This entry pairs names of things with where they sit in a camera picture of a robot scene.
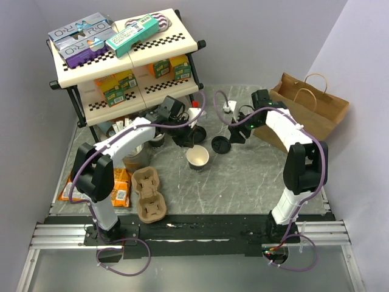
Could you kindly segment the black plastic cup lid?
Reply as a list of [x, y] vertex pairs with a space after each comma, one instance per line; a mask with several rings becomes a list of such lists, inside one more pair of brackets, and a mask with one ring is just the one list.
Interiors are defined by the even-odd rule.
[[227, 154], [231, 149], [229, 140], [224, 136], [215, 136], [211, 141], [212, 150], [220, 155]]

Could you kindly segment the black white paper cup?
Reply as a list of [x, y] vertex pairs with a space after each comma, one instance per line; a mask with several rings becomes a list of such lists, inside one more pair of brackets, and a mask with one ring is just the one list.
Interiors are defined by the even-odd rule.
[[202, 170], [207, 165], [209, 158], [208, 150], [201, 145], [194, 145], [186, 152], [189, 168], [195, 171]]

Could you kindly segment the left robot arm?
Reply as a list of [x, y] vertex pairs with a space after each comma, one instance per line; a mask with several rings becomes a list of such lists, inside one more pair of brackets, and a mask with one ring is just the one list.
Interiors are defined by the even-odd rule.
[[115, 164], [160, 133], [170, 135], [180, 147], [192, 147], [190, 135], [203, 111], [203, 107], [186, 109], [177, 99], [166, 96], [156, 109], [135, 118], [112, 137], [78, 148], [71, 188], [84, 194], [82, 201], [88, 205], [104, 243], [111, 245], [120, 238], [120, 220], [111, 202]]

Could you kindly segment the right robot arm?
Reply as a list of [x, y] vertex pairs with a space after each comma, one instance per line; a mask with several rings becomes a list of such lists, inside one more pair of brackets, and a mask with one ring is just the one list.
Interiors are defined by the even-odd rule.
[[252, 114], [243, 114], [233, 102], [229, 142], [243, 144], [252, 130], [267, 126], [287, 150], [283, 169], [285, 188], [271, 211], [274, 222], [265, 228], [270, 241], [280, 242], [287, 234], [285, 225], [297, 219], [302, 205], [327, 182], [328, 146], [308, 134], [283, 102], [271, 99], [268, 90], [259, 89], [251, 94], [251, 98]]

